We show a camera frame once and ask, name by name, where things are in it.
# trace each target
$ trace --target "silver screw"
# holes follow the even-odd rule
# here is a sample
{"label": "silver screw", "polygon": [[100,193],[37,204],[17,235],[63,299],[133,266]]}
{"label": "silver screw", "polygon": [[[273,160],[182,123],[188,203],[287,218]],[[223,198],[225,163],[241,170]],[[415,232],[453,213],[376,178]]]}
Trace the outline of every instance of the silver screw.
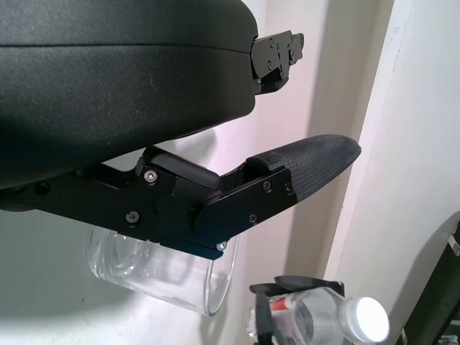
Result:
{"label": "silver screw", "polygon": [[257,217],[257,214],[252,214],[251,216],[249,216],[249,218],[247,220],[249,221],[249,223],[251,225],[255,225],[255,224],[257,224],[257,219],[259,219]]}
{"label": "silver screw", "polygon": [[219,243],[216,245],[216,249],[219,250],[220,252],[223,252],[227,248],[227,242],[223,241],[222,243]]}
{"label": "silver screw", "polygon": [[125,219],[130,224],[137,223],[139,221],[139,214],[136,211],[128,212]]}
{"label": "silver screw", "polygon": [[144,180],[148,183],[154,183],[158,180],[158,174],[155,170],[147,170],[144,174]]}
{"label": "silver screw", "polygon": [[264,188],[265,191],[269,192],[272,190],[272,183],[270,181],[265,181],[262,184],[262,188]]}

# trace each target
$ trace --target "white bottle cap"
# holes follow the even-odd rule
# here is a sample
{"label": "white bottle cap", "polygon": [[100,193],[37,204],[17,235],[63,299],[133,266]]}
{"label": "white bottle cap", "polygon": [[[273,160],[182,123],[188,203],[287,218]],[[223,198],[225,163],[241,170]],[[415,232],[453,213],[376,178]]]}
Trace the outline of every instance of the white bottle cap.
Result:
{"label": "white bottle cap", "polygon": [[385,341],[390,322],[385,309],[374,298],[348,298],[339,307],[339,321],[351,341],[375,344]]}

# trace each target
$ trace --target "textured black surface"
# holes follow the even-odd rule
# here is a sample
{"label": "textured black surface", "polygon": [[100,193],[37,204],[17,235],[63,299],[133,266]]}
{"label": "textured black surface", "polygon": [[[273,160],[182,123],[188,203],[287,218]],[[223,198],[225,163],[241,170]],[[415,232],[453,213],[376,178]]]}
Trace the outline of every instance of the textured black surface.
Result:
{"label": "textured black surface", "polygon": [[268,170],[290,170],[298,202],[308,198],[350,166],[361,153],[359,145],[341,135],[318,135],[248,158]]}
{"label": "textured black surface", "polygon": [[250,56],[199,47],[0,47],[0,189],[247,115]]}
{"label": "textured black surface", "polygon": [[0,46],[187,45],[250,52],[240,0],[0,0]]}

